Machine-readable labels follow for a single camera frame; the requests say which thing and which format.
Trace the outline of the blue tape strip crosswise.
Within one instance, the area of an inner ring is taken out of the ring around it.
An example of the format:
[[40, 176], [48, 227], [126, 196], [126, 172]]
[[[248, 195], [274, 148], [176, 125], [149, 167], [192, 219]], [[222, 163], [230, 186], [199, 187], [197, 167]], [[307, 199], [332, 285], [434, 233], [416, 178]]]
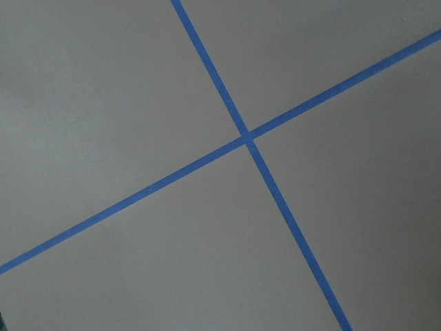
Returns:
[[[344, 91], [354, 87], [355, 85], [361, 83], [362, 81], [378, 74], [379, 72], [393, 66], [397, 62], [410, 57], [411, 55], [421, 51], [422, 49], [438, 42], [440, 40], [440, 31], [436, 30], [435, 32], [429, 34], [428, 36], [412, 43], [410, 46], [407, 46], [400, 51], [384, 58], [383, 60], [369, 66], [368, 68], [362, 70], [361, 72], [345, 79], [344, 81], [332, 86], [331, 88], [317, 94], [316, 96], [304, 101], [303, 103], [297, 105], [284, 112], [283, 114], [273, 118], [272, 120], [258, 126], [257, 128], [251, 131], [251, 136], [253, 138], [258, 138], [268, 133], [269, 131], [281, 126], [288, 121], [291, 121], [293, 118], [305, 113], [306, 111], [315, 108], [316, 106], [324, 103], [331, 98], [343, 93]], [[226, 154], [229, 154], [233, 150], [241, 147], [244, 143], [240, 138], [234, 139], [229, 143], [215, 149], [214, 151], [206, 154], [200, 159], [195, 160], [194, 162], [178, 169], [177, 171], [163, 177], [162, 179], [154, 182], [153, 184], [135, 192], [134, 194], [124, 198], [123, 200], [111, 205], [110, 207], [98, 212], [97, 214], [91, 216], [90, 218], [74, 225], [73, 227], [59, 233], [58, 235], [40, 243], [34, 248], [20, 254], [19, 256], [13, 258], [7, 263], [4, 263], [1, 266], [1, 274], [5, 274], [6, 272], [12, 270], [13, 268], [25, 263], [26, 261], [34, 258], [38, 254], [49, 250], [50, 248], [60, 244], [61, 242], [75, 236], [76, 234], [94, 226], [95, 224], [103, 221], [104, 219], [120, 212], [127, 207], [135, 204], [136, 202], [144, 199], [145, 197], [150, 196], [151, 194], [171, 185], [172, 183], [186, 177], [187, 175], [195, 172], [196, 170], [206, 166], [208, 163], [211, 163]]]

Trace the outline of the blue tape strip lengthwise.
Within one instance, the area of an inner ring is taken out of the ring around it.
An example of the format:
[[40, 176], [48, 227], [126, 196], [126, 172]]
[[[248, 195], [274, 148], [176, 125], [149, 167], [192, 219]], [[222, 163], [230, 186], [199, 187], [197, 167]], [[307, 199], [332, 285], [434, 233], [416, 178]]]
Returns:
[[276, 183], [272, 173], [270, 172], [260, 150], [258, 149], [251, 132], [249, 131], [246, 123], [244, 122], [234, 100], [232, 99], [229, 90], [223, 82], [216, 66], [214, 65], [212, 58], [209, 55], [204, 43], [202, 42], [199, 34], [192, 23], [184, 5], [181, 1], [173, 1], [172, 5], [176, 11], [188, 37], [190, 38], [198, 56], [200, 57], [217, 93], [219, 94], [222, 102], [224, 103], [234, 125], [240, 137], [245, 144], [250, 156], [252, 157], [258, 171], [260, 172], [263, 181], [265, 182], [271, 196], [276, 203], [280, 213], [291, 232], [305, 262], [307, 263], [311, 273], [316, 280], [322, 294], [324, 295], [328, 306], [330, 307], [338, 325], [341, 330], [352, 330], [352, 326], [342, 309], [334, 291], [332, 290], [325, 273], [322, 271], [319, 262], [317, 261], [313, 250], [310, 248], [302, 230], [300, 229], [294, 215], [292, 214], [278, 184]]

